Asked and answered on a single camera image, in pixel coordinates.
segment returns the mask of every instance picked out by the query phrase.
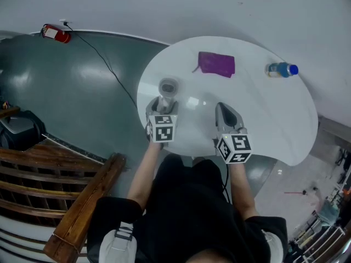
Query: wooden slat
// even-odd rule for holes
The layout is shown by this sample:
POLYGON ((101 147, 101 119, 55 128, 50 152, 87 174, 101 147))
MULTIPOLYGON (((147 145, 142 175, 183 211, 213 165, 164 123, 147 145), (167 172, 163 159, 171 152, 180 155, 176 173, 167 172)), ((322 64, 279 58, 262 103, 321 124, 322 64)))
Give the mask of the wooden slat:
MULTIPOLYGON (((19 169, 19 168, 18 168, 18 165, 16 165, 16 164, 14 164, 14 168, 15 168, 16 170, 19 169)), ((18 185, 21 185, 21 186, 24 186, 22 178, 18 178, 18 183, 17 183, 17 184, 18 184, 18 185)), ((30 207, 33 207, 32 203, 31 203, 31 200, 29 199, 28 195, 24 195, 24 198, 25 198, 25 200, 26 200, 26 202, 27 202, 27 205, 30 206, 30 207)))
MULTIPOLYGON (((6 175, 1 175, 1 176, 0 176, 0 181, 1 181, 1 180, 3 180, 4 182, 7 182, 6 175)), ((2 195, 4 195, 4 196, 10 196, 11 202, 14 202, 14 203, 17 202, 17 201, 16 201, 16 198, 15 198, 15 196, 13 195, 12 192, 3 192, 2 195)))
POLYGON ((19 107, 11 107, 11 108, 8 108, 8 109, 0 110, 0 119, 8 117, 8 116, 15 115, 19 111, 20 111, 19 107))
MULTIPOLYGON (((72 174, 75 178, 84 178, 83 171, 73 171, 72 174)), ((73 191, 75 192, 82 192, 85 188, 85 185, 81 185, 81 184, 74 184, 74 185, 72 184, 70 186, 74 188, 73 191)))
POLYGON ((7 183, 0 180, 0 189, 8 190, 10 192, 16 192, 35 197, 44 197, 52 199, 76 199, 79 196, 79 192, 62 192, 53 190, 43 190, 32 187, 20 186, 12 183, 7 183))
MULTIPOLYGON (((56 173, 56 175, 60 175, 60 171, 59 170, 56 170, 55 173, 56 173)), ((53 183, 52 185, 53 185, 53 189, 54 190, 64 192, 64 188, 63 188, 61 183, 53 183)), ((68 210, 66 200, 64 200, 64 199, 57 199, 56 201, 58 202, 60 209, 68 210)))
MULTIPOLYGON (((70 184, 62 184, 62 187, 66 192, 72 192, 70 184)), ((74 202, 73 200, 69 200, 69 199, 66 200, 66 204, 67 204, 68 209, 71 208, 73 202, 74 202)))
POLYGON ((102 166, 55 229, 45 245, 46 255, 59 263, 73 263, 77 260, 96 202, 111 189, 125 164, 124 156, 114 154, 102 166))
POLYGON ((29 152, 21 152, 10 149, 0 149, 0 160, 8 163, 44 169, 82 170, 96 172, 101 167, 100 164, 92 163, 91 160, 86 158, 31 155, 29 152))
POLYGON ((58 157, 66 157, 66 158, 84 158, 81 155, 78 155, 77 153, 71 150, 58 146, 57 144, 55 146, 36 144, 32 148, 28 149, 26 153, 27 152, 33 155, 56 156, 56 157, 58 156, 58 157))
POLYGON ((31 208, 31 207, 27 207, 26 205, 15 204, 12 202, 5 201, 3 199, 0 199, 0 207, 6 208, 12 211, 16 211, 18 213, 49 217, 49 218, 63 218, 66 213, 63 210, 31 208))
POLYGON ((74 178, 70 176, 57 176, 53 174, 31 173, 19 169, 12 169, 0 166, 0 173, 15 176, 17 178, 25 178, 30 180, 47 181, 53 183, 67 183, 67 184, 88 184, 92 178, 82 177, 74 178))
MULTIPOLYGON (((35 174, 38 174, 38 169, 37 168, 30 168, 31 171, 33 171, 35 174)), ((26 183, 29 183, 30 186, 29 187, 34 187, 34 188, 37 188, 37 189, 43 189, 43 186, 42 186, 42 183, 38 180, 26 180, 26 183)), ((49 204, 48 204, 48 201, 45 199, 45 198, 35 198, 35 201, 37 203, 40 203, 41 205, 41 208, 44 208, 44 209, 50 209, 49 207, 49 204)))

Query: shiny floor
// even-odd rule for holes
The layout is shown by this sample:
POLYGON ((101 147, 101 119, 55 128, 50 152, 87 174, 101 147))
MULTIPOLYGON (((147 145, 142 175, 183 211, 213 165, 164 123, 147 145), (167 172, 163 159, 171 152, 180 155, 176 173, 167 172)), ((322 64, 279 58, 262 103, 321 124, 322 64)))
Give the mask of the shiny floor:
MULTIPOLYGON (((80 33, 95 46, 136 100, 149 61, 166 46, 129 37, 80 33)), ((0 42, 0 93, 4 100, 31 110, 47 132, 95 155, 127 156, 127 169, 113 187, 124 197, 148 142, 137 110, 96 52, 75 35, 68 44, 39 36, 0 42)), ((161 159, 167 155, 162 151, 161 159)), ((209 157, 226 168, 218 157, 209 157)), ((190 157, 183 157, 186 165, 190 157)), ((252 156, 246 163, 254 195, 276 160, 252 156)))
MULTIPOLYGON (((339 147, 335 146, 335 149, 334 161, 339 156, 339 147)), ((324 199, 335 193, 343 172, 342 166, 326 163, 312 155, 294 167, 278 161, 255 198, 256 209, 262 216, 285 218, 287 234, 292 239, 302 232, 304 224, 312 218, 312 212, 319 212, 324 199), (322 199, 313 193, 313 187, 320 190, 322 199), (296 194, 303 190, 308 194, 296 194)))

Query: black cable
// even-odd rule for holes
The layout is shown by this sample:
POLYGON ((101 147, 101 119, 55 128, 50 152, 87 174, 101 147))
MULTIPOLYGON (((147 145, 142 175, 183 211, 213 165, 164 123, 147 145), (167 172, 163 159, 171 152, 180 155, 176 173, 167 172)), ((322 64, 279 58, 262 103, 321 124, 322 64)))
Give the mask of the black cable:
POLYGON ((67 26, 75 35, 77 35, 77 37, 79 37, 83 42, 87 43, 90 47, 92 47, 95 52, 99 55, 99 57, 102 58, 102 60, 104 61, 104 63, 106 64, 107 68, 110 70, 110 72, 116 77, 117 81, 119 82, 119 84, 122 86, 122 88, 125 90, 125 92, 128 94, 129 98, 131 99, 131 101, 133 102, 134 106, 136 109, 138 109, 137 104, 135 103, 134 99, 132 98, 131 94, 127 91, 127 89, 123 86, 123 84, 121 83, 121 81, 119 80, 119 78, 117 77, 117 75, 114 73, 114 71, 112 70, 112 68, 109 67, 109 65, 107 64, 106 60, 104 59, 104 57, 99 53, 98 50, 96 50, 96 48, 91 45, 88 41, 84 40, 76 31, 74 31, 67 22, 64 22, 64 25, 67 26))
POLYGON ((226 188, 227 187, 227 183, 228 183, 228 177, 229 177, 229 167, 228 167, 228 165, 227 164, 225 164, 226 166, 227 166, 227 177, 225 178, 225 184, 223 185, 224 186, 224 188, 226 188))
POLYGON ((228 178, 229 178, 229 167, 228 167, 227 164, 226 164, 226 166, 227 166, 227 177, 225 178, 225 184, 223 184, 223 182, 222 182, 222 185, 223 185, 222 193, 225 192, 225 194, 227 196, 227 201, 228 201, 228 203, 230 203, 229 194, 228 194, 228 191, 227 191, 227 184, 228 184, 228 178))

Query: fire extinguisher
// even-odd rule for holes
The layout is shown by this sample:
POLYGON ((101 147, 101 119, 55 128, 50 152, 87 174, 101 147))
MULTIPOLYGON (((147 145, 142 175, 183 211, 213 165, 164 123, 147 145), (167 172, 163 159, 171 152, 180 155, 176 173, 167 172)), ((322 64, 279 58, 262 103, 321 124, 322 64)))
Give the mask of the fire extinguisher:
POLYGON ((51 38, 65 44, 71 40, 71 35, 68 32, 51 24, 44 24, 40 34, 43 38, 51 38))

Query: purple cloth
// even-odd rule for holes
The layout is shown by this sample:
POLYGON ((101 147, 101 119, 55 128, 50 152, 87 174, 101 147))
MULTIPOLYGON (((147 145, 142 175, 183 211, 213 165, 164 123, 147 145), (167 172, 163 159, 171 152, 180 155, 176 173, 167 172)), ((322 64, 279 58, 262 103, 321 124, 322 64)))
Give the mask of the purple cloth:
POLYGON ((231 55, 220 55, 210 52, 199 52, 197 68, 202 73, 215 73, 230 78, 235 73, 235 60, 231 55))

